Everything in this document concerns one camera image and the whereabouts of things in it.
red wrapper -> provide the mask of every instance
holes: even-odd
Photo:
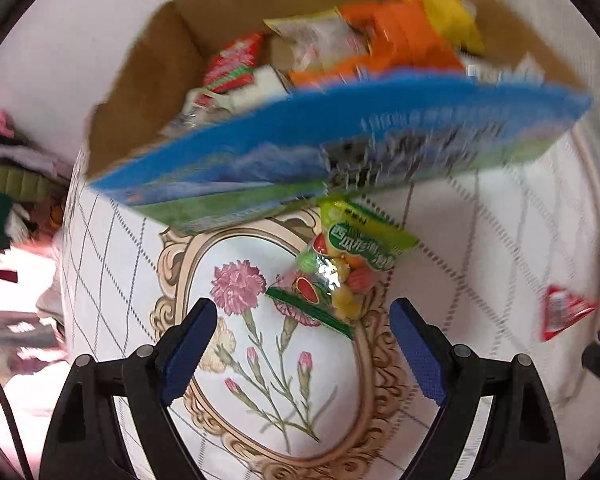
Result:
[[[596,309],[596,304],[558,285],[549,285],[544,297],[542,341],[549,341]]]
[[[218,94],[253,83],[253,69],[262,46],[262,33],[254,32],[222,49],[212,60],[203,85]]]

grid pattern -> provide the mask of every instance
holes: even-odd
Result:
[[[154,342],[148,320],[162,295],[155,263],[164,226],[97,195],[79,172],[78,163],[62,260],[68,345],[73,356],[119,358]],[[427,322],[482,356],[508,360],[528,352],[559,410],[577,386],[573,364],[590,341],[594,319],[541,343],[542,294],[549,283],[559,283],[595,299],[600,279],[598,217],[570,137],[526,167],[452,176],[361,200],[420,237],[418,247],[391,273],[388,300],[407,296]],[[399,478],[435,416],[435,403],[409,377],[392,438],[365,475],[370,480]],[[138,476],[152,478],[125,399],[116,407]],[[469,473],[488,409],[483,399],[456,478]],[[181,401],[171,414],[208,478],[255,476],[216,437],[191,423]],[[579,448],[577,439],[577,434],[562,436],[567,454]],[[568,463],[591,458],[571,456]]]

candy bag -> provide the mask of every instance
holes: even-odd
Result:
[[[266,295],[353,339],[364,295],[418,239],[344,200],[323,202],[320,219],[322,233]]]
[[[544,298],[542,341],[549,341],[596,309],[583,296],[557,285],[547,287]]]

cardboard box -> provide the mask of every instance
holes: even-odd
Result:
[[[107,102],[94,112],[87,172],[92,185],[152,218],[188,232],[199,232],[276,214],[284,208],[299,206],[298,200],[313,201],[325,192],[352,192],[368,183],[387,186],[400,180],[394,174],[390,178],[376,177],[372,182],[368,168],[362,168],[364,179],[360,168],[354,168],[357,176],[354,175],[355,182],[351,182],[349,161],[336,164],[339,171],[344,168],[343,171],[349,172],[343,182],[342,174],[333,175],[329,168],[329,164],[333,164],[330,157],[334,150],[343,146],[335,142],[337,139],[353,139],[345,142],[347,149],[356,142],[365,145],[366,151],[360,156],[367,156],[371,144],[375,150],[381,137],[391,132],[395,134],[401,128],[410,128],[411,133],[414,127],[430,128],[436,134],[442,129],[446,140],[458,145],[455,153],[459,156],[478,133],[481,140],[485,136],[496,138],[493,132],[485,134],[485,128],[495,128],[498,121],[506,126],[496,127],[498,143],[482,142],[471,158],[460,157],[456,165],[424,164],[415,171],[404,172],[404,178],[429,178],[451,169],[490,166],[512,158],[534,158],[588,107],[576,76],[529,26],[497,0],[468,0],[477,9],[476,23],[486,44],[487,60],[496,65],[516,66],[530,53],[544,69],[547,82],[570,90],[513,86],[507,95],[515,97],[515,106],[506,109],[504,89],[494,94],[494,88],[443,77],[422,81],[411,76],[388,78],[360,88],[342,87],[325,94],[301,93],[288,101],[203,128],[176,141],[158,135],[180,111],[186,92],[201,85],[208,60],[223,45],[249,32],[265,31],[264,19],[319,12],[353,1],[357,0],[172,0],[166,3],[132,47]],[[272,47],[271,55],[276,52],[285,57],[284,48]],[[288,59],[276,63],[285,62],[288,63]],[[429,123],[426,118],[418,118],[420,122],[414,126],[413,110],[405,108],[404,102],[416,100],[424,89],[431,92],[429,95],[440,96],[433,103],[436,115]],[[379,98],[383,102],[380,108],[376,106]],[[475,117],[471,113],[453,115],[454,110],[471,104],[467,102],[469,98],[489,104],[492,111],[496,110],[495,115],[490,116],[487,123],[477,121],[478,113],[483,113],[479,110],[475,111]],[[378,109],[365,110],[369,102]],[[431,103],[423,106],[420,108],[425,111],[432,109]],[[448,110],[452,111],[452,117],[445,115],[448,121],[443,124],[440,117]],[[521,120],[521,114],[528,118]],[[453,120],[460,121],[462,127],[468,125],[469,133],[462,128],[459,135],[453,133],[454,128],[459,128],[452,127]],[[238,183],[229,182],[225,174],[220,180],[214,179],[214,175],[222,173],[218,168],[223,164],[238,168],[240,163],[253,160],[258,150],[264,158],[271,158],[280,155],[280,147],[290,150],[301,144],[302,148],[309,130],[321,132],[322,138],[316,133],[306,144],[320,151],[323,160],[318,166],[326,164],[327,175],[320,176],[315,165],[310,164],[306,172],[303,173],[300,165],[295,173],[284,178],[279,178],[276,170],[277,176],[272,182],[263,180],[262,176],[249,180],[248,175]],[[398,137],[392,142],[398,142],[404,149],[411,137],[407,139],[406,134]],[[446,142],[440,136],[437,138],[436,142]],[[265,154],[265,145],[273,145],[275,149]],[[422,146],[419,149],[423,158],[429,156]],[[285,154],[280,159],[281,164],[285,162]],[[286,163],[293,165],[298,160],[292,156]],[[197,180],[198,175],[203,175],[202,180]]]

plastic packaging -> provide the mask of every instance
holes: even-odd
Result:
[[[339,11],[351,27],[368,34],[370,54],[349,57],[328,70],[290,72],[296,86],[320,87],[336,77],[354,80],[360,70],[377,75],[407,66],[464,72],[454,50],[431,27],[421,0],[359,2]]]
[[[530,53],[526,53],[520,63],[511,69],[509,66],[495,67],[480,57],[459,54],[469,77],[481,83],[497,84],[502,82],[518,82],[541,85],[544,82],[544,70]]]
[[[294,43],[296,71],[326,70],[348,59],[366,54],[364,42],[336,9],[308,16],[265,20],[265,25]]]
[[[221,94],[253,83],[253,70],[261,47],[262,33],[254,32],[222,49],[211,60],[204,87]]]
[[[323,202],[320,219],[322,233],[266,294],[353,338],[364,295],[418,239],[344,200]]]
[[[595,303],[558,285],[547,287],[544,298],[542,341],[549,341],[596,309]]]
[[[276,70],[269,65],[253,71],[253,83],[226,94],[217,94],[206,88],[195,88],[187,93],[182,111],[162,131],[166,137],[179,137],[189,130],[217,124],[232,115],[241,114],[265,104],[288,97]]]
[[[475,7],[472,4],[462,0],[422,1],[427,18],[440,36],[459,50],[484,56],[484,42],[475,25]]]

